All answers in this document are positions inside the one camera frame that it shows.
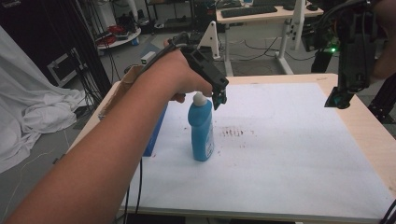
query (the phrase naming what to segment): person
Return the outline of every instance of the person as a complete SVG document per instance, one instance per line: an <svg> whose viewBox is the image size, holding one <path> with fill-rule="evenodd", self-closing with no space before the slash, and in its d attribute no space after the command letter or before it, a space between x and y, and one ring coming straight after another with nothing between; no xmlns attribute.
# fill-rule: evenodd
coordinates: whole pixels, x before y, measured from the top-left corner
<svg viewBox="0 0 396 224"><path fill-rule="evenodd" d="M383 79L396 72L396 1L380 0L374 11L389 35L374 71ZM184 93L192 91L210 96L212 87L189 68L179 50L166 54L57 162L6 223L110 223L164 105L169 100L183 103Z"/></svg>

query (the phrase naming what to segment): bottle label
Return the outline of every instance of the bottle label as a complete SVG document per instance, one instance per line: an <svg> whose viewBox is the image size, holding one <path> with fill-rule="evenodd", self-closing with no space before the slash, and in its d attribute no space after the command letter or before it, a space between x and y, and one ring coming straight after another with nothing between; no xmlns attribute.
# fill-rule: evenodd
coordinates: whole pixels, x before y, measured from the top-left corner
<svg viewBox="0 0 396 224"><path fill-rule="evenodd" d="M213 125L210 122L209 133L207 134L206 143L205 143L205 154L206 157L209 158L215 148L215 144L213 142Z"/></svg>

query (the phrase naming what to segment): white sheet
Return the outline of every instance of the white sheet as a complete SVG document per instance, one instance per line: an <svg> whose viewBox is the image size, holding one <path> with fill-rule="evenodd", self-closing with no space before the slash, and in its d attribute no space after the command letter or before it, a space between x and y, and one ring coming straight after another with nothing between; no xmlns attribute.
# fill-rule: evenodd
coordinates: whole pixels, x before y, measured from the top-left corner
<svg viewBox="0 0 396 224"><path fill-rule="evenodd" d="M0 173L30 155L42 133L76 121L84 91L52 86L0 26Z"/></svg>

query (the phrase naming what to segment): forearm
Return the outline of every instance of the forearm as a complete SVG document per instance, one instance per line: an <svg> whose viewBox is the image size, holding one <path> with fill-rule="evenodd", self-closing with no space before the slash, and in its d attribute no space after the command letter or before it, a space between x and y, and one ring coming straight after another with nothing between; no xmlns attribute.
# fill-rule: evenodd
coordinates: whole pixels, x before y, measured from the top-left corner
<svg viewBox="0 0 396 224"><path fill-rule="evenodd" d="M147 72L136 81L111 113L37 185L10 222L109 223L173 95L173 83L153 76Z"/></svg>

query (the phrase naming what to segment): bottle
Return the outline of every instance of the bottle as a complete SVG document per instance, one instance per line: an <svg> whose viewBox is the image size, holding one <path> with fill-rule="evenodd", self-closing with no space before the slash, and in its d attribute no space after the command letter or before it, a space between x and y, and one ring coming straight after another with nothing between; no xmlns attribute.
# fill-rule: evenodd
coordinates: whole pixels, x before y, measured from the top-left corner
<svg viewBox="0 0 396 224"><path fill-rule="evenodd" d="M189 110L192 154L197 161L206 161L215 147L213 142L212 102L201 92L193 97Z"/></svg>

